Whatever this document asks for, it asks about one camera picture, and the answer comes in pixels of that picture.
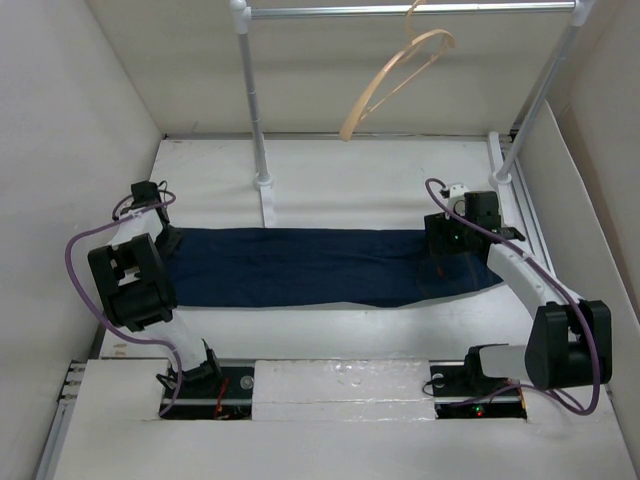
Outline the dark blue denim trousers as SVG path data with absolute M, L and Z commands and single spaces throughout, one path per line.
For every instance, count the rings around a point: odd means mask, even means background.
M 473 254 L 431 256 L 421 230 L 184 229 L 165 266 L 184 307 L 397 308 L 502 282 Z

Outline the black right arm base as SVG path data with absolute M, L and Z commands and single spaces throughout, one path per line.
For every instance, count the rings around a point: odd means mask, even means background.
M 462 361 L 431 362 L 429 371 L 422 392 L 434 400 L 437 420 L 527 419 L 518 389 L 489 397 L 511 385 L 506 378 L 473 379 Z

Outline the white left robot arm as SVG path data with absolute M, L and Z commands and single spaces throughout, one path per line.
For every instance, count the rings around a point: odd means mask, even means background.
M 182 242 L 182 232 L 170 224 L 162 191 L 151 181 L 131 186 L 131 204 L 122 211 L 132 218 L 121 223 L 112 240 L 88 253 L 88 263 L 103 311 L 118 329 L 144 339 L 173 345 L 181 364 L 160 379 L 201 396 L 222 387 L 223 373 L 205 340 L 189 332 L 176 312 L 178 301 L 166 263 Z

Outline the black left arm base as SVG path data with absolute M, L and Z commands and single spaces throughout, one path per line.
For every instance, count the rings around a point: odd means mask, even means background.
M 184 381 L 177 399 L 175 374 L 157 375 L 163 387 L 159 414 L 166 420 L 250 420 L 252 416 L 254 364 L 223 364 L 222 379 L 209 385 Z

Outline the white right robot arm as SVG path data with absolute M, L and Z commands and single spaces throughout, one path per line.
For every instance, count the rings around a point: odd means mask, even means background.
M 503 223 L 496 192 L 452 184 L 432 198 L 442 211 L 424 218 L 430 255 L 496 275 L 531 316 L 528 341 L 517 350 L 525 379 L 544 390 L 608 383 L 609 307 L 566 287 L 527 251 L 525 235 Z

